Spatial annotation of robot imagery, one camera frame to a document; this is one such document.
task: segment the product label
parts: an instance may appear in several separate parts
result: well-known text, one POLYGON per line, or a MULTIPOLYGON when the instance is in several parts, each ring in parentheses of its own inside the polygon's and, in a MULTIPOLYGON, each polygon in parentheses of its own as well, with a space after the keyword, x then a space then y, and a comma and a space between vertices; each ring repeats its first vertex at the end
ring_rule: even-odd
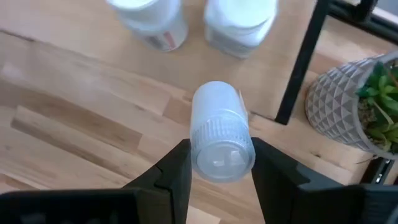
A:
POLYGON ((221 50, 227 53, 233 54, 237 57, 248 57, 250 52, 255 49, 255 47, 248 47, 240 44, 224 34, 217 32, 215 30, 209 30, 211 43, 221 50))
POLYGON ((175 48, 175 41, 170 32, 164 32, 160 35, 145 37, 144 41, 158 50, 168 51, 175 48))

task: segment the wood grain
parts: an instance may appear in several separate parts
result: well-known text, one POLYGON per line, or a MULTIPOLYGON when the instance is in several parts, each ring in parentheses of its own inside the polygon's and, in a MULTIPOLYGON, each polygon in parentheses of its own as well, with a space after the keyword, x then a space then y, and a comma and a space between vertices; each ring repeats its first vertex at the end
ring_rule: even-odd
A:
MULTIPOLYGON (((313 130, 305 90, 330 67, 396 46, 328 18, 289 125, 256 115, 275 115, 314 3, 280 1, 271 33, 242 61, 204 41, 200 0, 183 2, 190 34, 167 54, 143 47, 102 1, 3 0, 0 192, 123 186, 188 138, 192 93, 208 80, 242 90, 253 136, 359 182, 367 162, 357 163, 372 155, 313 130)), ((264 223, 251 175, 214 184, 193 173, 187 223, 264 223)))
POLYGON ((201 0, 183 1, 190 33, 187 41, 169 54, 148 49, 133 38, 104 1, 4 0, 0 29, 188 91, 210 80, 224 80, 242 90, 249 109, 274 117, 315 2, 279 1, 278 16, 270 34, 247 60, 222 54, 206 43, 203 38, 205 1, 201 0))

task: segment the white bottle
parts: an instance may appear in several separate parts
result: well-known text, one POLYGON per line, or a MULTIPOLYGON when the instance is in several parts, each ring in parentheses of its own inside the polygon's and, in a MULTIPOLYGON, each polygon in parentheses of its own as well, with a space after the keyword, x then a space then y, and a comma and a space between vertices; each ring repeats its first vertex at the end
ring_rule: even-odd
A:
POLYGON ((208 0, 206 40, 239 58, 264 40, 277 14, 277 0, 208 0))
POLYGON ((247 112, 227 83, 208 82, 195 92, 190 139, 192 167, 204 179, 232 182, 253 167, 256 153, 247 112))
POLYGON ((124 25, 147 45, 168 52, 182 45, 188 26, 181 0, 107 0, 124 25))

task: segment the potted plant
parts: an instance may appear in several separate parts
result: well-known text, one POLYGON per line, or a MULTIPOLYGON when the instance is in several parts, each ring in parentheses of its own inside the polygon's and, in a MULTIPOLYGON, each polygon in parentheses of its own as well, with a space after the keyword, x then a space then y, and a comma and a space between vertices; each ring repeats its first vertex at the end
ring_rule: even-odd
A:
POLYGON ((332 68, 305 100, 310 124, 344 144, 398 159, 398 52, 332 68))

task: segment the jar lid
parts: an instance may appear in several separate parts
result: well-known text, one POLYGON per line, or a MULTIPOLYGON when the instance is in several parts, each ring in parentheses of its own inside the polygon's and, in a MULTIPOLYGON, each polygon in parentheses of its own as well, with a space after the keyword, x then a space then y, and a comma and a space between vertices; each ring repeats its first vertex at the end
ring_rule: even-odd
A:
POLYGON ((209 119, 191 134, 192 166, 212 182, 237 181, 254 165, 249 130, 239 119, 219 116, 209 119))
POLYGON ((158 0, 107 0, 114 7, 125 10, 142 9, 156 1, 158 0))
POLYGON ((277 7, 276 0, 217 0, 216 5, 227 26, 243 29, 261 25, 277 7))

